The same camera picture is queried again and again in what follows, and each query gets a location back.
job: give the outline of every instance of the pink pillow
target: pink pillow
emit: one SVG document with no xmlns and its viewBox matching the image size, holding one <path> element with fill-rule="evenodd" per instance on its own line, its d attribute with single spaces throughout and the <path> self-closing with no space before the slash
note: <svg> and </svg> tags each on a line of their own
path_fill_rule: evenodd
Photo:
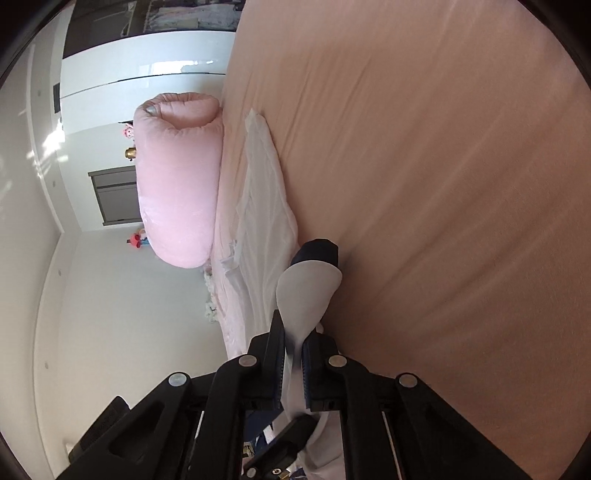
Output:
<svg viewBox="0 0 591 480">
<path fill-rule="evenodd" d="M 194 268 L 209 258 L 222 161 L 219 102 L 163 93 L 134 115 L 139 209 L 156 255 Z"/>
</svg>

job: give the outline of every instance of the pink bedsheet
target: pink bedsheet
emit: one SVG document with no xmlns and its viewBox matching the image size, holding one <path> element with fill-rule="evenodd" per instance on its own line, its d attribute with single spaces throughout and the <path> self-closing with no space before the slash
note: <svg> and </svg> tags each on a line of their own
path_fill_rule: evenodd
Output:
<svg viewBox="0 0 591 480">
<path fill-rule="evenodd" d="M 340 349 L 557 479 L 591 430 L 591 92 L 556 38 L 517 0 L 249 0 L 223 107 L 214 259 L 254 108 L 300 242 L 340 246 Z"/>
</svg>

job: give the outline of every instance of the white wall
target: white wall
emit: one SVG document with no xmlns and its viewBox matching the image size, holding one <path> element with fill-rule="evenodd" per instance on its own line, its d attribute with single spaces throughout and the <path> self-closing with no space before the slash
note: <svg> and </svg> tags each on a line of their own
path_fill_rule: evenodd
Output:
<svg viewBox="0 0 591 480">
<path fill-rule="evenodd" d="M 34 480 L 51 478 L 37 424 L 33 344 L 41 291 L 60 236 L 28 130 L 27 67 L 0 90 L 0 430 Z"/>
<path fill-rule="evenodd" d="M 27 75 L 27 121 L 31 138 L 31 161 L 35 164 L 46 201 L 52 209 L 52 216 L 61 231 L 51 263 L 46 270 L 43 292 L 38 302 L 33 356 L 33 382 L 36 412 L 32 418 L 38 422 L 41 440 L 47 444 L 47 431 L 52 431 L 56 419 L 52 416 L 38 416 L 43 401 L 43 392 L 53 388 L 53 379 L 47 369 L 55 365 L 58 345 L 61 303 L 66 289 L 70 266 L 80 236 L 80 226 L 70 203 L 60 171 L 64 160 L 62 145 L 48 148 L 47 138 L 55 137 L 58 131 L 59 113 L 54 113 L 53 85 L 60 81 L 61 56 L 66 38 L 67 26 L 73 5 L 64 9 L 34 39 L 25 56 L 28 60 Z M 33 480 L 54 478 L 45 452 L 29 451 L 26 462 L 37 462 L 44 472 L 32 475 Z"/>
<path fill-rule="evenodd" d="M 125 149 L 134 142 L 124 137 L 123 129 L 121 124 L 103 125 L 66 137 L 61 176 L 82 231 L 105 228 L 88 173 L 133 165 L 125 158 Z"/>
<path fill-rule="evenodd" d="M 171 31 L 123 38 L 64 59 L 64 131 L 133 117 L 135 108 L 164 92 L 220 98 L 234 32 Z"/>
<path fill-rule="evenodd" d="M 42 420 L 54 473 L 116 395 L 130 406 L 174 371 L 191 376 L 226 361 L 222 333 L 205 318 L 201 270 L 159 260 L 150 247 L 126 244 L 132 228 L 85 232 L 74 255 L 55 360 L 44 370 Z"/>
<path fill-rule="evenodd" d="M 72 134 L 126 122 L 134 117 L 138 106 L 164 92 L 199 92 L 221 99 L 224 78 L 222 74 L 167 74 L 122 80 L 84 90 L 61 99 L 64 131 Z"/>
</svg>

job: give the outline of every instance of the black bracket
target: black bracket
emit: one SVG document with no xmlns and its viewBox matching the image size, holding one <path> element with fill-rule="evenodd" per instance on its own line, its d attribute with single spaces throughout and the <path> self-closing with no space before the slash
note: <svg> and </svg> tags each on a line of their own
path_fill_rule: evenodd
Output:
<svg viewBox="0 0 591 480">
<path fill-rule="evenodd" d="M 247 355 L 215 374 L 173 374 L 117 421 L 96 422 L 59 480 L 239 480 L 245 414 L 281 408 L 284 355 L 275 312 Z M 317 332 L 302 363 L 310 411 L 339 411 L 348 480 L 531 480 L 415 375 L 371 374 Z M 276 480 L 315 428 L 313 416 L 295 419 L 243 478 Z"/>
</svg>

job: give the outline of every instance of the sunlight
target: sunlight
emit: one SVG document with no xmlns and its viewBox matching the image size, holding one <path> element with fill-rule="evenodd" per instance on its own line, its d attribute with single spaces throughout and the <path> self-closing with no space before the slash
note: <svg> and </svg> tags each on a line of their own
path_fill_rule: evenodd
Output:
<svg viewBox="0 0 591 480">
<path fill-rule="evenodd" d="M 2 188 L 0 188 L 0 202 L 4 200 L 4 197 L 8 194 L 10 189 L 12 188 L 12 180 L 8 180 Z"/>
<path fill-rule="evenodd" d="M 61 144 L 66 140 L 64 133 L 64 126 L 61 123 L 61 118 L 57 123 L 55 131 L 47 135 L 47 138 L 43 142 L 43 159 L 47 158 L 54 152 L 57 152 L 61 148 Z"/>
<path fill-rule="evenodd" d="M 49 151 L 49 153 L 45 157 L 33 159 L 33 167 L 36 169 L 37 176 L 40 179 L 44 179 L 45 175 L 47 174 L 47 172 L 49 172 L 49 169 L 51 168 L 52 153 L 52 151 Z"/>
<path fill-rule="evenodd" d="M 182 73 L 183 67 L 198 65 L 198 61 L 193 60 L 173 60 L 157 61 L 150 68 L 151 75 L 170 75 L 172 73 Z"/>
</svg>

